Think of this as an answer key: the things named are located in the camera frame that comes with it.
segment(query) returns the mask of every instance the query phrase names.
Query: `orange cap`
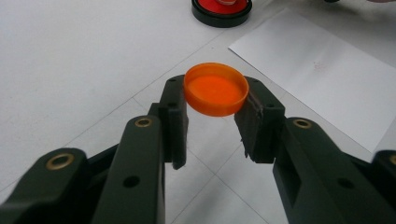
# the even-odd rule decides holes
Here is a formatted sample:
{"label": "orange cap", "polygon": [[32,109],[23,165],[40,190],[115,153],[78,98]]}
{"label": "orange cap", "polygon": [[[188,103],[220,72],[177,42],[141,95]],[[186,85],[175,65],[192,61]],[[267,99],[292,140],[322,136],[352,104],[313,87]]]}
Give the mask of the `orange cap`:
{"label": "orange cap", "polygon": [[221,63],[201,63],[187,71],[184,94],[200,113],[223,117],[237,112],[248,96],[248,82],[235,69]]}

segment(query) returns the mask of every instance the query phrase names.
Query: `black plastic part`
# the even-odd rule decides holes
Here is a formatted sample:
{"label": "black plastic part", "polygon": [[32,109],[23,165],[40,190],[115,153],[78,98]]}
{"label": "black plastic part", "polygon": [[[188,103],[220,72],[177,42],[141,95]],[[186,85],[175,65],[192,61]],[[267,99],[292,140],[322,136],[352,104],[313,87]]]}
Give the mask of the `black plastic part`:
{"label": "black plastic part", "polygon": [[172,162],[175,170],[186,164],[187,104],[183,91],[184,75],[166,81],[161,101],[152,104],[149,115],[157,116],[163,124],[164,161]]}
{"label": "black plastic part", "polygon": [[[70,162],[65,162],[66,154],[72,155]],[[57,156],[53,169],[47,168]],[[85,153],[79,149],[61,148],[44,155],[0,206],[1,223],[71,223],[75,204],[88,185],[87,168]]]}
{"label": "black plastic part", "polygon": [[375,187],[312,120],[286,119],[274,176],[290,224],[396,223]]}
{"label": "black plastic part", "polygon": [[164,223],[162,143],[157,117],[127,123],[92,224]]}
{"label": "black plastic part", "polygon": [[369,174],[373,185],[396,211],[396,151],[377,152]]}
{"label": "black plastic part", "polygon": [[234,119],[245,155],[256,163],[273,163],[277,135],[285,119],[285,106],[257,79],[246,77],[249,93]]}
{"label": "black plastic part", "polygon": [[79,203],[76,205],[76,213],[73,215],[70,223],[91,223],[93,213],[107,179],[108,170],[111,162],[113,162],[118,146],[110,147],[88,159],[91,176],[90,184],[80,197]]}
{"label": "black plastic part", "polygon": [[198,3],[198,0],[191,0],[191,3],[192,14],[198,21],[219,28],[230,28],[244,23],[252,8],[251,0],[247,0],[247,6],[242,11],[233,14],[219,14],[206,10]]}

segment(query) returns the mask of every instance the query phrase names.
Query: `screw hole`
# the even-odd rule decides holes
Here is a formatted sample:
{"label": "screw hole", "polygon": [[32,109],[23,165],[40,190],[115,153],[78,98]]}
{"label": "screw hole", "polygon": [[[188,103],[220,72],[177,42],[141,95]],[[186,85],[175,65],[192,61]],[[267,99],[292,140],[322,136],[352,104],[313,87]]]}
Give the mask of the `screw hole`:
{"label": "screw hole", "polygon": [[140,182],[140,178],[138,176],[132,175],[126,177],[123,182],[123,186],[127,189],[131,189],[136,187]]}
{"label": "screw hole", "polygon": [[355,185],[348,179],[338,178],[338,184],[345,189],[354,189]]}
{"label": "screw hole", "polygon": [[47,169],[49,170],[60,170],[68,165],[70,165],[74,160],[73,154],[62,153],[56,155],[47,161]]}
{"label": "screw hole", "polygon": [[139,128],[145,128],[151,125],[151,119],[139,119],[137,120],[134,125],[136,125]]}
{"label": "screw hole", "polygon": [[295,126],[303,129],[310,129],[312,127],[311,122],[305,119],[295,119],[293,123]]}

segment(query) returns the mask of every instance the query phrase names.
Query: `brass insert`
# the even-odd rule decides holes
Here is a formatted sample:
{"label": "brass insert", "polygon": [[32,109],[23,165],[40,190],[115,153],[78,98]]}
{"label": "brass insert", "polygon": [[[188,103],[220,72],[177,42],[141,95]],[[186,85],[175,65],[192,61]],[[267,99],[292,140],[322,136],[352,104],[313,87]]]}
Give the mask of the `brass insert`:
{"label": "brass insert", "polygon": [[75,157],[73,156],[73,154],[61,153],[47,161],[46,167],[49,170],[60,170],[70,165],[73,162],[74,158]]}
{"label": "brass insert", "polygon": [[294,125],[302,128],[302,129],[310,129],[312,127],[311,122],[309,122],[308,120],[305,119],[295,119],[293,121]]}
{"label": "brass insert", "polygon": [[146,118],[144,118],[144,119],[139,119],[139,120],[137,120],[137,121],[134,123],[134,125],[136,125],[136,126],[139,127],[139,128],[146,128],[146,127],[150,126],[151,123],[152,123],[152,120],[151,120],[151,119],[146,119]]}

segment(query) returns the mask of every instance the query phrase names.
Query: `white paper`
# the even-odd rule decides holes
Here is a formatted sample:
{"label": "white paper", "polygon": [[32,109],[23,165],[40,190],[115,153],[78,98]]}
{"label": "white paper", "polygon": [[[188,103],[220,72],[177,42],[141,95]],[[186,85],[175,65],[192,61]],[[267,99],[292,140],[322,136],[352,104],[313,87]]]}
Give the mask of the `white paper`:
{"label": "white paper", "polygon": [[288,9],[230,49],[372,152],[396,116],[395,68]]}

